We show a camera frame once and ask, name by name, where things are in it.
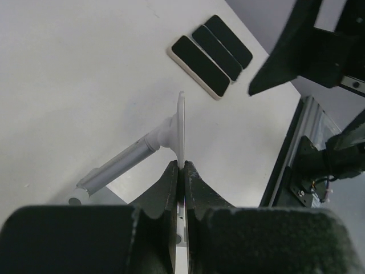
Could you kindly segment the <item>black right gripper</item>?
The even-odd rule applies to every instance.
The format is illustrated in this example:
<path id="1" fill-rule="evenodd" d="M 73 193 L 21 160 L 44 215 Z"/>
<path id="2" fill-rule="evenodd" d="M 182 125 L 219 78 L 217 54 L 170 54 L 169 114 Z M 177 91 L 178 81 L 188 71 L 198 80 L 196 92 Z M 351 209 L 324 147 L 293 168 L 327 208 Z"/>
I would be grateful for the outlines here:
<path id="1" fill-rule="evenodd" d="M 302 76 L 364 95 L 364 1 L 346 1 L 333 32 L 314 27 L 322 1 L 296 1 L 250 96 Z"/>

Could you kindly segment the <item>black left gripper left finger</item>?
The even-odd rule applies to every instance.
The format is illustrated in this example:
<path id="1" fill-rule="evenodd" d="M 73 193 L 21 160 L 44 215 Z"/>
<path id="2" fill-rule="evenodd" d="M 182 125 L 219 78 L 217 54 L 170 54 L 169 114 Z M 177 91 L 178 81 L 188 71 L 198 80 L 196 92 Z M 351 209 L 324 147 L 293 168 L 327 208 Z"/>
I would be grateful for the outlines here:
<path id="1" fill-rule="evenodd" d="M 174 273 L 177 163 L 127 205 L 32 205 L 1 229 L 2 273 Z"/>

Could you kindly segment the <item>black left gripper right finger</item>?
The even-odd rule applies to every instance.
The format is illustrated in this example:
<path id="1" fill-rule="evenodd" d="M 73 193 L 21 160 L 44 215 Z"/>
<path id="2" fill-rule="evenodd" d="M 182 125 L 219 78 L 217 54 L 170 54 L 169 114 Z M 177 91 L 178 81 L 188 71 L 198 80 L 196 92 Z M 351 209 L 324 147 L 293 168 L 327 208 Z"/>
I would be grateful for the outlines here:
<path id="1" fill-rule="evenodd" d="M 184 167 L 189 273 L 363 273 L 348 230 L 320 208 L 235 207 Z"/>

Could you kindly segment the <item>phone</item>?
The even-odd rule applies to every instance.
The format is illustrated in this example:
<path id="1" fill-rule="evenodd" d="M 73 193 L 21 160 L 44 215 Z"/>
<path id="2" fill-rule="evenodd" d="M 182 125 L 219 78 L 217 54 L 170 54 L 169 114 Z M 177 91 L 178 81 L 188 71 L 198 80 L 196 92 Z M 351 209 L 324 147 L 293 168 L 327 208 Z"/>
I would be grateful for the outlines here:
<path id="1" fill-rule="evenodd" d="M 232 82 L 237 80 L 242 66 L 206 26 L 200 25 L 196 28 L 192 33 L 192 38 Z"/>
<path id="2" fill-rule="evenodd" d="M 221 100 L 230 85 L 229 77 L 188 36 L 177 38 L 167 54 L 214 100 Z"/>

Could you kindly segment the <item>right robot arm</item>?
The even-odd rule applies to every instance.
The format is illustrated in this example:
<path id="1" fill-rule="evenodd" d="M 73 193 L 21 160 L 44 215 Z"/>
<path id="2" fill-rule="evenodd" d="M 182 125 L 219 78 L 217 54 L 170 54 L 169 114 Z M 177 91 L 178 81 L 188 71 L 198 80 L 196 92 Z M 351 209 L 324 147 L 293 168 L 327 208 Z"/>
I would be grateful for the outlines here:
<path id="1" fill-rule="evenodd" d="M 364 1 L 346 1 L 333 32 L 314 26 L 321 4 L 296 1 L 274 49 L 250 82 L 250 96 L 299 76 L 364 95 Z M 324 150 L 298 155 L 294 169 L 312 180 L 363 172 L 364 112 L 331 137 Z"/>

